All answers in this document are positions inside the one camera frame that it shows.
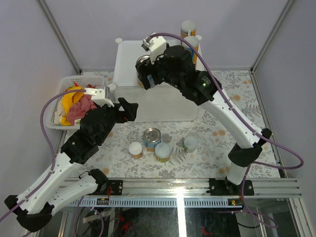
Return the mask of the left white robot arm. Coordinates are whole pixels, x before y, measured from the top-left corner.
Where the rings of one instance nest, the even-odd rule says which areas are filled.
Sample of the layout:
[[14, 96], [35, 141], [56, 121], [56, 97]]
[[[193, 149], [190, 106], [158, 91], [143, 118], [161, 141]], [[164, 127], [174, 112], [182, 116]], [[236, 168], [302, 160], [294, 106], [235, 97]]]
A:
[[99, 151], [115, 124], [135, 121], [137, 109], [137, 103], [119, 98], [111, 106], [86, 112], [80, 128], [63, 144], [51, 166], [23, 193], [5, 199], [5, 205], [16, 214], [21, 227], [37, 232], [72, 201], [89, 194], [109, 193], [109, 179], [97, 168], [61, 191], [58, 187]]

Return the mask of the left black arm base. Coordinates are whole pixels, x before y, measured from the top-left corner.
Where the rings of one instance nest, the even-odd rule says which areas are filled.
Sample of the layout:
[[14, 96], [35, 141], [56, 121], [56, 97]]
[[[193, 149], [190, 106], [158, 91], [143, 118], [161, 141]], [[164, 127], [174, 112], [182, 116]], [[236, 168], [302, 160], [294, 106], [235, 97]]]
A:
[[87, 183], [80, 187], [90, 188], [87, 195], [106, 195], [108, 197], [122, 195], [123, 181], [110, 180], [100, 169], [85, 171], [79, 176], [79, 180]]

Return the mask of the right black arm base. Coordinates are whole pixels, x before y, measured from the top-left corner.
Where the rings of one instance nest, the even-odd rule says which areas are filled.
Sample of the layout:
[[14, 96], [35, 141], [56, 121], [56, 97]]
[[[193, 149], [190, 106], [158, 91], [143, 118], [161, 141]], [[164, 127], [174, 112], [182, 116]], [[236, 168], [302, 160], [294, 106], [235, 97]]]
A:
[[[242, 183], [235, 185], [227, 178], [209, 178], [209, 188], [206, 191], [212, 196], [241, 196]], [[254, 188], [251, 180], [245, 180], [243, 185], [245, 196], [254, 196]]]

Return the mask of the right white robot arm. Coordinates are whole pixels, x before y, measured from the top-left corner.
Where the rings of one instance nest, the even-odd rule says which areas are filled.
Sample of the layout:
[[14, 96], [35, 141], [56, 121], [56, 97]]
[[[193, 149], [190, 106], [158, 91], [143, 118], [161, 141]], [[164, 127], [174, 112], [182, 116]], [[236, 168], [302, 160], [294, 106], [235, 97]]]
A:
[[143, 88], [148, 90], [163, 82], [173, 86], [183, 97], [215, 116], [234, 137], [236, 143], [228, 154], [231, 166], [225, 189], [231, 195], [238, 194], [247, 168], [260, 156], [272, 132], [252, 125], [229, 101], [220, 82], [212, 79], [207, 71], [195, 68], [189, 51], [182, 46], [168, 46], [155, 62], [151, 62], [149, 55], [141, 56], [135, 68]]

